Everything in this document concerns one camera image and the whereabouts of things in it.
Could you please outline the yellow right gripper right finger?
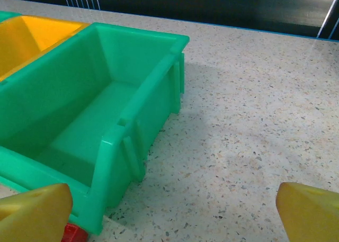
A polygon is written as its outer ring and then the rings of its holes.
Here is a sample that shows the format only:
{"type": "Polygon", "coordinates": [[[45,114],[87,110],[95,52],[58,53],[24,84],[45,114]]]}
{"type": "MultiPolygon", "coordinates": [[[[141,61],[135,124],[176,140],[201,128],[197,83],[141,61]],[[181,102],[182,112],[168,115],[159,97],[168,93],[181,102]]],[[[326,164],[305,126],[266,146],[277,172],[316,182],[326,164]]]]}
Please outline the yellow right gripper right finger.
{"type": "Polygon", "coordinates": [[[289,241],[338,241],[338,193],[283,182],[275,202],[289,241]]]}

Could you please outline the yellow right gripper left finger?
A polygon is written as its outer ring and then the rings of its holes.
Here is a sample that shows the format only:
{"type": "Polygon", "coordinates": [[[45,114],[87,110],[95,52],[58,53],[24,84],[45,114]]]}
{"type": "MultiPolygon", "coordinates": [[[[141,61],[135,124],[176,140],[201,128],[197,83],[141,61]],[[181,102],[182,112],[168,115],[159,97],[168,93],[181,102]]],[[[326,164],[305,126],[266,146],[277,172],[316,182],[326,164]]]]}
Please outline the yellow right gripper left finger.
{"type": "Polygon", "coordinates": [[[72,207],[65,183],[1,198],[1,241],[61,241],[72,207]]]}

